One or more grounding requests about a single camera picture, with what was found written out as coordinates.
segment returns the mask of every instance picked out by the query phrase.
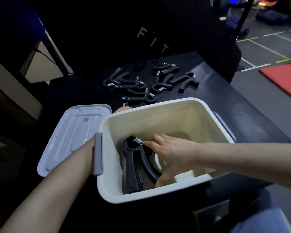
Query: white floor line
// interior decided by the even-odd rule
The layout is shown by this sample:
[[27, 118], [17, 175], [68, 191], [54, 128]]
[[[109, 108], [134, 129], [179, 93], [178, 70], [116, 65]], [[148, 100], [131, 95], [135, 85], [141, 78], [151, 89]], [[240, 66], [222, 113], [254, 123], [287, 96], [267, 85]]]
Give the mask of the white floor line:
[[267, 35], [263, 35], [264, 37], [270, 36], [270, 35], [274, 35], [274, 34], [279, 34], [279, 33], [284, 33], [285, 31], [282, 32], [278, 32], [278, 33], [271, 33], [271, 34], [267, 34]]
[[248, 63], [249, 65], [256, 67], [254, 64], [250, 63], [249, 61], [246, 61], [244, 58], [241, 58], [244, 62]]
[[291, 39], [289, 39], [289, 38], [286, 38], [286, 37], [284, 37], [284, 36], [277, 35], [277, 34], [275, 34], [275, 36], [277, 36], [277, 37], [280, 37], [280, 38], [282, 38], [282, 39], [285, 39], [285, 40], [287, 40], [287, 41], [291, 42]]
[[255, 67], [252, 67], [252, 68], [248, 68], [248, 69], [242, 70], [242, 72], [248, 71], [248, 70], [254, 70], [254, 69], [257, 69], [257, 68], [260, 68], [260, 67], [264, 67], [264, 66], [268, 66], [268, 65], [271, 65], [271, 64], [265, 64], [265, 65], [255, 66]]

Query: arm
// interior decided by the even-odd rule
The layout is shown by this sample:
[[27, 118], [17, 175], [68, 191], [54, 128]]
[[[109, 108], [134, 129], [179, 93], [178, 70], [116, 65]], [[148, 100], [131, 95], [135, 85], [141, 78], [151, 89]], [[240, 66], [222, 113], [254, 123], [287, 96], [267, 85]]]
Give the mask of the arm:
[[201, 166], [291, 188], [291, 144], [199, 144], [164, 134], [154, 134], [143, 144], [166, 163], [156, 187], [165, 185], [179, 173]]
[[[127, 109], [131, 107], [122, 107], [116, 112]], [[93, 171], [94, 141], [92, 137], [54, 168], [13, 212], [0, 233], [58, 232]]]

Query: forearm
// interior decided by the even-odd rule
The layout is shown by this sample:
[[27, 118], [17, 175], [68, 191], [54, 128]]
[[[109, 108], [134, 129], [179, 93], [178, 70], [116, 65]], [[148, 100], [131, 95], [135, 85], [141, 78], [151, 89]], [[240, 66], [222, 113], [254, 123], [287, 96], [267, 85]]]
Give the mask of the forearm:
[[0, 233], [58, 232], [73, 201], [92, 172], [94, 138], [59, 164], [31, 192]]
[[291, 144], [205, 143], [195, 164], [259, 178], [291, 188]]

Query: power cord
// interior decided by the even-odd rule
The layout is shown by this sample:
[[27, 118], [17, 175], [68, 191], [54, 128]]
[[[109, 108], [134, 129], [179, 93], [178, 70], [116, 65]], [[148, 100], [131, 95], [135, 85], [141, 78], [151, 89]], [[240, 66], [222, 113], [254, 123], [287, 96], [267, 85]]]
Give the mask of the power cord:
[[57, 65], [54, 61], [52, 61], [52, 59], [50, 59], [46, 54], [44, 54], [42, 51], [40, 51], [39, 49], [37, 48], [34, 48], [33, 49], [34, 51], [38, 52], [38, 53], [41, 53], [42, 55], [44, 55], [46, 58], [48, 58], [54, 65]]

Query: person's right arm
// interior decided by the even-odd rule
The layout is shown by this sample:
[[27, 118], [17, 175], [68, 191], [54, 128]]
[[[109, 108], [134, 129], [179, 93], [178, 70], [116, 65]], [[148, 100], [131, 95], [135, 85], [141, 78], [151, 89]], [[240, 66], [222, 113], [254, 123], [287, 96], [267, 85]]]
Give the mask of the person's right arm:
[[166, 163], [156, 187], [167, 184], [177, 174], [208, 167], [291, 188], [291, 144], [200, 144], [165, 134], [154, 134], [143, 144]]

